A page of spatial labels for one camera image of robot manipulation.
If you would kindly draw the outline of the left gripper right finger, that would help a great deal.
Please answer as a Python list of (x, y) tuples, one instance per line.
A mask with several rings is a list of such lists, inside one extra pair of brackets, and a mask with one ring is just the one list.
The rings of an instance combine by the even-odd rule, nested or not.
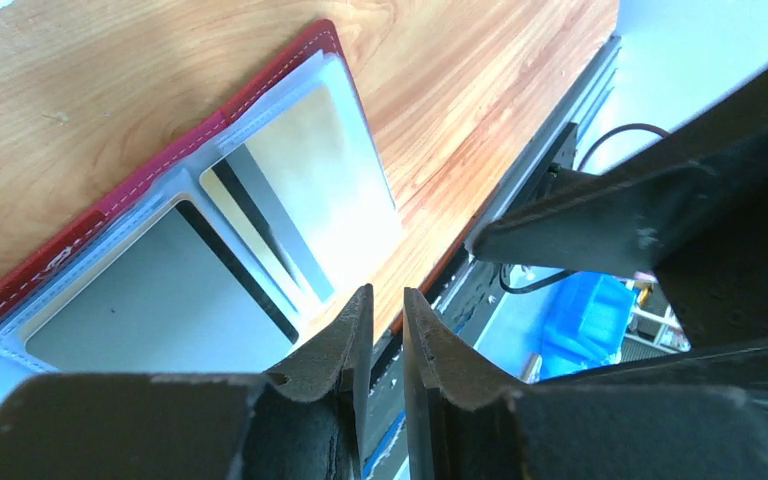
[(414, 479), (768, 479), (768, 413), (733, 386), (544, 385), (404, 292)]

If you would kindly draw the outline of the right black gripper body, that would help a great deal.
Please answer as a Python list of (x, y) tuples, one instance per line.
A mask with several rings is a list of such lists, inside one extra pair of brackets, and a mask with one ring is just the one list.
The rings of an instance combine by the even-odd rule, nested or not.
[(690, 345), (768, 337), (768, 183), (657, 266)]

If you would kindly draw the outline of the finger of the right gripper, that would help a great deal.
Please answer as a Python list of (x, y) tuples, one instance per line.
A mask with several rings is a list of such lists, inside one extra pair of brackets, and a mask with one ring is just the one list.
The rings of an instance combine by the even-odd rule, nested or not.
[(486, 225), (476, 258), (631, 275), (768, 179), (768, 68), (673, 134)]
[(544, 385), (733, 386), (768, 413), (768, 337), (622, 362), (550, 378)]

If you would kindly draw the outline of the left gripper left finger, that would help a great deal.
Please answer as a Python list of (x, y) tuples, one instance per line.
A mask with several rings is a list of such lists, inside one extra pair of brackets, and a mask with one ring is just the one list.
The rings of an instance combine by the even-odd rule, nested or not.
[(0, 407), (0, 479), (358, 479), (373, 306), (259, 374), (35, 376)]

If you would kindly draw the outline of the red leather card holder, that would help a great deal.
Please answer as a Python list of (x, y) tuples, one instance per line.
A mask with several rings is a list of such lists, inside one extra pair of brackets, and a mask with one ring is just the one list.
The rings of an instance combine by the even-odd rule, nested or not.
[(318, 20), (0, 282), (0, 404), (49, 372), (262, 371), (400, 237)]

